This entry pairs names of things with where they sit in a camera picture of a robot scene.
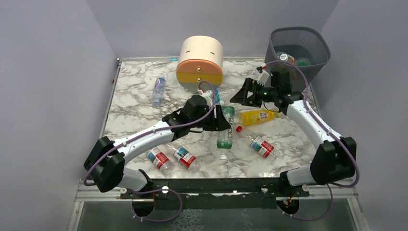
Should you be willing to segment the cream pastel drawer cabinet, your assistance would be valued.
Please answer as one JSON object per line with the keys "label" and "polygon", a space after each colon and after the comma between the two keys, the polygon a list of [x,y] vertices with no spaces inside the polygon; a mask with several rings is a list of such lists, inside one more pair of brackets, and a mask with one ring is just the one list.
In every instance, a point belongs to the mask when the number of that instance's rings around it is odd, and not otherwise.
{"label": "cream pastel drawer cabinet", "polygon": [[223,60],[223,47],[217,39],[191,36],[182,43],[176,78],[188,91],[196,91],[202,81],[217,89],[223,82]]}

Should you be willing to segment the clear bottle green white label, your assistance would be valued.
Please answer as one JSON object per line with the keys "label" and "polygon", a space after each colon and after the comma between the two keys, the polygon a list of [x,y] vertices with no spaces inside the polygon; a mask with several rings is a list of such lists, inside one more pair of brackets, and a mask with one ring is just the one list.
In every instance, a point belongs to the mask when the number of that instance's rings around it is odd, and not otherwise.
{"label": "clear bottle green white label", "polygon": [[295,61],[295,65],[296,66],[309,66],[310,65],[310,60],[308,58],[301,57],[301,58],[298,58]]}

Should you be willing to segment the clear bottle purple label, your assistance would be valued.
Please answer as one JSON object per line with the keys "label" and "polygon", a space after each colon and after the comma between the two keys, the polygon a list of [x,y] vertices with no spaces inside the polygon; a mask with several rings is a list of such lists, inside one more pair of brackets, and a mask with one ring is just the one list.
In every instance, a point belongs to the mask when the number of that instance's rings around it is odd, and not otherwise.
{"label": "clear bottle purple label", "polygon": [[155,80],[155,84],[154,84],[154,88],[152,92],[151,102],[152,102],[153,107],[159,107],[161,105],[165,87],[166,87],[165,76],[158,77]]}

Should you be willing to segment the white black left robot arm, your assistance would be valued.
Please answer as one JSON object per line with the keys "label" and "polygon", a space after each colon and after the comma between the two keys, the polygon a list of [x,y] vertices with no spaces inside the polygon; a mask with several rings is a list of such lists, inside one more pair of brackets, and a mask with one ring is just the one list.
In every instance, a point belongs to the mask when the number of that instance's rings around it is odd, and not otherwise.
{"label": "white black left robot arm", "polygon": [[224,131],[231,125],[221,105],[208,106],[204,97],[193,95],[184,106],[167,114],[150,128],[115,141],[104,136],[97,140],[84,162],[86,186],[97,186],[102,193],[115,187],[141,192],[151,181],[143,170],[125,165],[140,154],[186,136],[193,128]]}

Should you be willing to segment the yellow juice bottle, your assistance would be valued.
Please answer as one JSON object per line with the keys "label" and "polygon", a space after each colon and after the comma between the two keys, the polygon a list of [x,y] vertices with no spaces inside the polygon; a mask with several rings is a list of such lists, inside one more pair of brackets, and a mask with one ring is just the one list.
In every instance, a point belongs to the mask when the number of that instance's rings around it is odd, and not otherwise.
{"label": "yellow juice bottle", "polygon": [[238,121],[241,126],[247,127],[271,121],[281,115],[282,113],[280,112],[274,112],[266,109],[252,110],[241,112],[238,116]]}

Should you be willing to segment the green tinted bottle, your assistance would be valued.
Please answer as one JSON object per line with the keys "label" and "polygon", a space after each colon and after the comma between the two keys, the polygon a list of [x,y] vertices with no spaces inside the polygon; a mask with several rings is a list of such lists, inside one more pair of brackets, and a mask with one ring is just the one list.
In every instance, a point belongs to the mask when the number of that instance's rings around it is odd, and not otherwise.
{"label": "green tinted bottle", "polygon": [[234,126],[235,108],[232,106],[222,106],[221,109],[231,128],[219,132],[217,148],[220,150],[220,159],[227,160],[227,150],[231,149],[233,145],[232,128]]}

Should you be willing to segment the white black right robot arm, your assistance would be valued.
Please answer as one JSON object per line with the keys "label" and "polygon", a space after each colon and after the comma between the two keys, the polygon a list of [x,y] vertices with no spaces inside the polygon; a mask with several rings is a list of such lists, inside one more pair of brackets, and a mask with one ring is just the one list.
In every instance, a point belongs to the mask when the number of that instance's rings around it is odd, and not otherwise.
{"label": "white black right robot arm", "polygon": [[288,70],[278,68],[271,71],[269,76],[270,87],[246,78],[230,102],[252,107],[274,103],[279,111],[292,119],[311,140],[316,149],[312,162],[307,166],[282,172],[280,179],[283,185],[334,184],[338,180],[356,176],[355,140],[331,130],[309,107],[305,96],[292,90]]}

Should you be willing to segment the red cap bottle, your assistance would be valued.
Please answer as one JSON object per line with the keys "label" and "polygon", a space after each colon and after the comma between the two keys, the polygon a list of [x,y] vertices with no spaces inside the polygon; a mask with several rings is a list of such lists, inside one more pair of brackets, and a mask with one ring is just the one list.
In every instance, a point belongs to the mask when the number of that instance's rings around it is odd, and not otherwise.
{"label": "red cap bottle", "polygon": [[275,147],[267,140],[263,139],[258,133],[245,129],[241,125],[235,128],[236,133],[241,139],[245,141],[245,144],[262,156],[265,159],[275,160],[278,153]]}
{"label": "red cap bottle", "polygon": [[184,146],[171,142],[164,145],[167,151],[175,158],[179,163],[184,165],[188,171],[197,173],[200,170],[200,163],[196,156],[191,154]]}
{"label": "red cap bottle", "polygon": [[163,175],[167,176],[172,172],[174,167],[173,162],[159,147],[149,150],[146,156]]}

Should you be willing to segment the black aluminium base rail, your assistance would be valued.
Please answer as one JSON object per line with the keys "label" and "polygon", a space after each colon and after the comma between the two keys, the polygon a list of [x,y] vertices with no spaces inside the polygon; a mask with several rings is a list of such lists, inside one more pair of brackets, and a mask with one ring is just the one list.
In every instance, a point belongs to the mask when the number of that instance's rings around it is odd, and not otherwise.
{"label": "black aluminium base rail", "polygon": [[182,209],[275,209],[283,200],[291,207],[301,200],[355,199],[355,188],[321,185],[284,185],[278,178],[152,179],[144,194],[113,188],[100,192],[96,186],[78,186],[76,202],[130,202],[145,213],[153,210]]}

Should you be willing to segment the orange drink bottle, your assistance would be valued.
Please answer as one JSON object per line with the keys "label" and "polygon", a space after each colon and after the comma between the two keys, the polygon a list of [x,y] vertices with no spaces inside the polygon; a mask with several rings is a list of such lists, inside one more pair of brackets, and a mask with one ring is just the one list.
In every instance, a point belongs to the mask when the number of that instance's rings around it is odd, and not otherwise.
{"label": "orange drink bottle", "polygon": [[[295,64],[295,59],[291,55],[285,52],[278,52],[276,53],[276,55],[279,61],[283,61],[289,64]],[[278,63],[277,67],[284,68],[284,67],[290,67],[290,66],[288,64]]]}

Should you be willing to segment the grey mesh waste bin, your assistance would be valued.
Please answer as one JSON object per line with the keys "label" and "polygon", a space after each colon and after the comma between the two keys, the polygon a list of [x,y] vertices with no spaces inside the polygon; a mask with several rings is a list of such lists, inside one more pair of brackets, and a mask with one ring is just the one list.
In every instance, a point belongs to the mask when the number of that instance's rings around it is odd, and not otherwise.
{"label": "grey mesh waste bin", "polygon": [[[276,53],[285,52],[291,55],[295,61],[305,57],[310,60],[309,66],[298,66],[310,83],[324,65],[330,60],[331,51],[322,35],[309,27],[295,26],[275,29],[269,37],[269,44],[264,62],[267,64],[266,71],[276,69],[277,64],[269,62],[277,60]],[[292,91],[302,92],[306,85],[300,73],[293,67],[290,70]]]}

